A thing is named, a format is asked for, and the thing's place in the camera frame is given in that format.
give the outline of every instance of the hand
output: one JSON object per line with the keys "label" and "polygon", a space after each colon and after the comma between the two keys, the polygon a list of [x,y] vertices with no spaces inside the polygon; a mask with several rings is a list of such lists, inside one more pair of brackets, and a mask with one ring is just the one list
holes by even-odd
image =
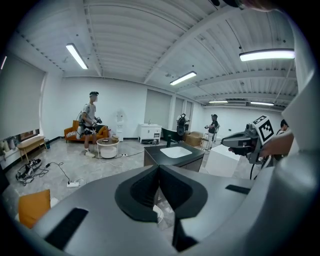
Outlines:
{"label": "hand", "polygon": [[285,132],[281,135],[275,136],[268,141],[260,152],[260,157],[269,155],[287,155],[291,149],[294,135],[291,132]]}

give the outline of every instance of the shorts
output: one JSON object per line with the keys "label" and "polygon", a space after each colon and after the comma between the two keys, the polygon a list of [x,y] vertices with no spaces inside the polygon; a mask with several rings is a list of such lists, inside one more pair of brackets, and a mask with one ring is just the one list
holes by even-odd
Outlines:
{"label": "shorts", "polygon": [[92,126],[83,125],[84,135],[96,134],[96,130]]}

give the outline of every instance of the wooden bench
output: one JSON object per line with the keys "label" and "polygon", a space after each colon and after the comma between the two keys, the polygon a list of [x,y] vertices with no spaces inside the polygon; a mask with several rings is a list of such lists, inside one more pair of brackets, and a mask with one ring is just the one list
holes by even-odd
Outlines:
{"label": "wooden bench", "polygon": [[40,149],[40,145],[42,143],[44,144],[45,149],[47,150],[47,145],[45,143],[45,137],[44,136],[35,136],[33,138],[30,138],[30,139],[28,139],[26,141],[23,141],[23,142],[19,143],[16,147],[20,151],[21,160],[22,160],[22,156],[25,154],[25,158],[29,162],[29,159],[28,159],[28,156],[27,156],[27,152],[30,152],[31,150],[35,149],[38,146],[39,146],[39,149]]}

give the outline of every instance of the black countertop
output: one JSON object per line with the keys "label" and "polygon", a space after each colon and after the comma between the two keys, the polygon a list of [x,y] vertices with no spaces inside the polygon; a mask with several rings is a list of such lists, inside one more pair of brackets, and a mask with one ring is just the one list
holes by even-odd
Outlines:
{"label": "black countertop", "polygon": [[182,143],[172,144],[170,148],[182,147],[182,148],[185,148],[186,150],[191,151],[192,154],[188,154],[178,158],[171,158],[166,156],[164,153],[160,151],[160,149],[165,149],[166,147],[167,147],[166,145],[146,146],[144,148],[144,153],[149,154],[149,156],[157,163],[157,165],[170,165],[170,166],[177,166],[177,167],[181,167],[189,163],[192,163],[198,159],[201,159],[204,157],[204,154],[205,154],[204,151],[194,148],[193,146],[190,146],[182,142]]}

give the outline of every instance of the door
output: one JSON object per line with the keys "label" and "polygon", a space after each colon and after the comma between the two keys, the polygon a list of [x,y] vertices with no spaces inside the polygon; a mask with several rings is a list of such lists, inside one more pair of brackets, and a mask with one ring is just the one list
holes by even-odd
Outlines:
{"label": "door", "polygon": [[160,138],[161,136],[161,128],[160,127],[152,127],[150,128],[150,136],[151,138]]}
{"label": "door", "polygon": [[141,127],[140,137],[143,139],[147,139],[150,137],[150,129],[149,127]]}

